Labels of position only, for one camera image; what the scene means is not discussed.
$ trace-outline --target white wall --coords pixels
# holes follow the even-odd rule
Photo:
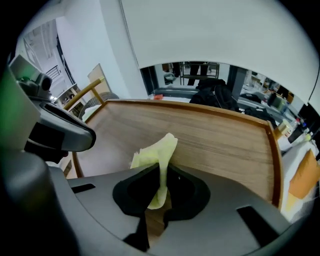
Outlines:
[[[120,98],[143,98],[147,94],[144,89],[144,94],[139,96],[141,90],[134,88],[136,80],[134,76],[137,72],[132,71],[131,66],[126,66],[126,58],[128,63],[132,62],[132,56],[127,54],[128,49],[120,47],[115,51],[115,56],[99,0],[70,1],[64,16],[56,19],[56,26],[63,55],[80,89],[90,83],[87,76],[100,63],[111,91]]]
[[[230,69],[230,65],[220,63],[219,79],[224,80],[225,83],[227,83],[227,81],[228,81],[229,69]]]
[[[180,61],[226,63],[264,75],[308,102],[318,54],[278,1],[121,1],[140,68]]]
[[[146,99],[147,90],[131,46],[120,0],[100,0],[104,25],[130,98]]]
[[[154,65],[154,70],[155,70],[156,79],[158,81],[159,88],[167,87],[165,78],[164,78],[164,70],[162,68],[162,64]]]
[[[317,80],[309,103],[314,108],[314,110],[320,115],[320,76]]]

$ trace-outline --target desk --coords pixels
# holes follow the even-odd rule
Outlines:
[[[95,145],[77,154],[85,177],[128,169],[135,152],[172,133],[171,163],[236,180],[276,206],[281,200],[281,156],[264,120],[190,103],[111,100],[88,125]]]

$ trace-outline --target bottle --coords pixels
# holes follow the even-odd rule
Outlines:
[[[295,131],[295,129],[297,128],[298,124],[300,123],[300,120],[299,118],[293,120],[291,123],[290,123],[290,129],[288,130],[288,132],[285,134],[285,136],[287,138],[290,137],[290,135]]]

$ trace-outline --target yellow cloth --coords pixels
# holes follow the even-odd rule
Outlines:
[[[160,167],[160,187],[150,202],[149,209],[161,208],[167,197],[167,168],[172,154],[174,153],[178,139],[168,133],[157,143],[140,149],[139,153],[134,153],[131,168],[159,163]]]

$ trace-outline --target black opening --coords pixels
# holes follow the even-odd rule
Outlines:
[[[271,243],[279,236],[251,206],[239,208],[237,212],[261,247]]]
[[[89,183],[89,184],[84,184],[84,185],[80,185],[80,186],[74,186],[72,187],[72,191],[73,193],[80,193],[80,192],[83,192],[83,191],[87,191],[87,190],[91,190],[91,189],[94,189],[96,186]]]

